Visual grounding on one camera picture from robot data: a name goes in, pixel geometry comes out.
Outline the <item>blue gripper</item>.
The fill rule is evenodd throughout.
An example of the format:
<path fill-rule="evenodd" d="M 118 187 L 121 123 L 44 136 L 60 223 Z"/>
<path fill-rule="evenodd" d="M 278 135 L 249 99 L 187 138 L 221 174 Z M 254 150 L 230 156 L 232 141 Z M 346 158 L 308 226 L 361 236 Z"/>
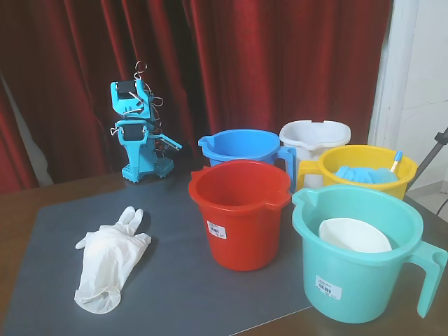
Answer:
<path fill-rule="evenodd" d="M 161 135 L 161 131 L 154 131 L 151 132 L 150 135 L 152 138 L 150 139 L 154 144 L 154 153 L 157 155 L 157 158 L 164 158 L 165 157 L 165 145 L 173 148 L 175 151 L 181 150 L 183 147 L 178 142 L 170 139 L 168 136 Z"/>

